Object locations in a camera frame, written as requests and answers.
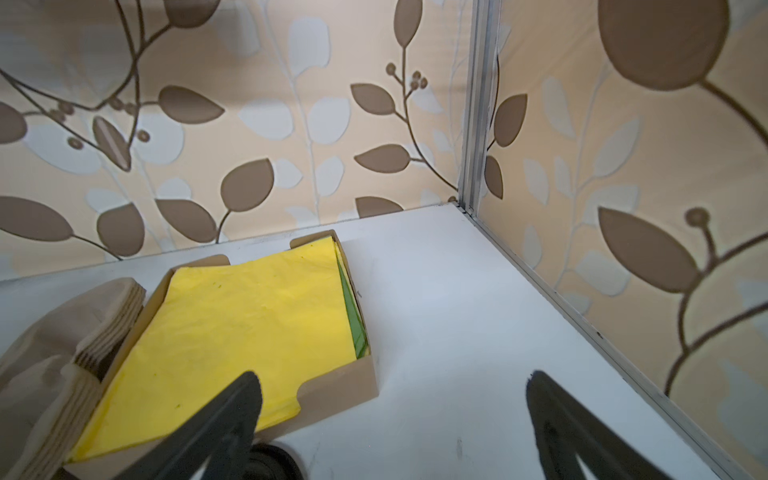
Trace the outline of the brown pulp cup carrier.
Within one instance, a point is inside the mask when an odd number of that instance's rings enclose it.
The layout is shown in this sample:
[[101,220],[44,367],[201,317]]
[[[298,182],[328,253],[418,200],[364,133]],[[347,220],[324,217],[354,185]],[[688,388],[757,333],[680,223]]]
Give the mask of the brown pulp cup carrier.
[[131,278],[106,282],[48,312],[2,355],[2,478],[50,479],[61,468],[145,295]]

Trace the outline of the black plastic cup lid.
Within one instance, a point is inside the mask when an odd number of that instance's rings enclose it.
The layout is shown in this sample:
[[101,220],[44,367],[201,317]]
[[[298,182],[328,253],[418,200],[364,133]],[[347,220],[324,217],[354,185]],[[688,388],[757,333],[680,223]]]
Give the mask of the black plastic cup lid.
[[242,478],[244,480],[305,479],[298,463],[285,449],[264,443],[251,446]]

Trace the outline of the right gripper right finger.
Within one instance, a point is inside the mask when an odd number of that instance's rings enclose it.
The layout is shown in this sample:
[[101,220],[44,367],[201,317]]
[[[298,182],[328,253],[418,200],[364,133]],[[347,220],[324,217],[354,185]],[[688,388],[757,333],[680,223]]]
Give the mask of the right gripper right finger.
[[667,479],[660,470],[543,371],[526,384],[540,464],[547,479]]

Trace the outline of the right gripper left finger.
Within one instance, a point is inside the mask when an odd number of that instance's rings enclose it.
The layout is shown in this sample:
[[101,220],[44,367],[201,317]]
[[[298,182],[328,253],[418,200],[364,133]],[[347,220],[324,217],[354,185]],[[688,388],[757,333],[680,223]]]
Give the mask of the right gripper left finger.
[[246,371],[119,479],[240,479],[262,408],[257,375]]

